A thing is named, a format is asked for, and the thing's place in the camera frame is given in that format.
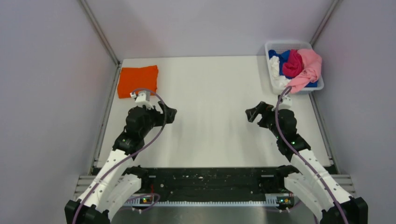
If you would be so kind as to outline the pink t shirt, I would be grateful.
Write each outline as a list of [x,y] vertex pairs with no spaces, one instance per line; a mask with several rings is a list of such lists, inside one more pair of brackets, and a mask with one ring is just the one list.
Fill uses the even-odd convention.
[[299,49],[297,53],[302,58],[303,70],[286,86],[291,88],[291,94],[298,93],[309,83],[314,83],[321,77],[322,57],[312,49]]

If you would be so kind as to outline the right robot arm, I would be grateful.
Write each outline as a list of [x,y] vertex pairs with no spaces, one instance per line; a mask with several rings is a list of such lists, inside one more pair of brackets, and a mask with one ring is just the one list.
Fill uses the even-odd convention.
[[318,224],[366,224],[368,204],[354,197],[320,164],[307,141],[297,132],[294,112],[260,102],[245,111],[248,122],[269,129],[280,153],[290,162],[277,168],[274,187],[290,191],[311,210]]

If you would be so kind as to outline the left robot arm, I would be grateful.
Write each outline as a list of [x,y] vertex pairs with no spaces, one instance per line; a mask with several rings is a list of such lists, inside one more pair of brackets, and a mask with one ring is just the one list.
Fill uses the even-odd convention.
[[138,153],[153,143],[152,140],[144,142],[147,134],[154,127],[163,131],[166,124],[173,123],[177,110],[161,101],[158,104],[161,112],[145,105],[128,111],[123,131],[115,140],[104,166],[77,200],[66,204],[68,224],[109,224],[132,194],[149,189],[150,181],[144,177],[143,168],[135,167],[133,173],[123,173],[132,166]]

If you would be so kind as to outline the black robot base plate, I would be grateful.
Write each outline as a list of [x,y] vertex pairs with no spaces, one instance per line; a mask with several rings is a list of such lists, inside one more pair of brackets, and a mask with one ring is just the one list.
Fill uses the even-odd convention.
[[161,202],[264,202],[292,204],[277,168],[144,168],[138,193],[157,193]]

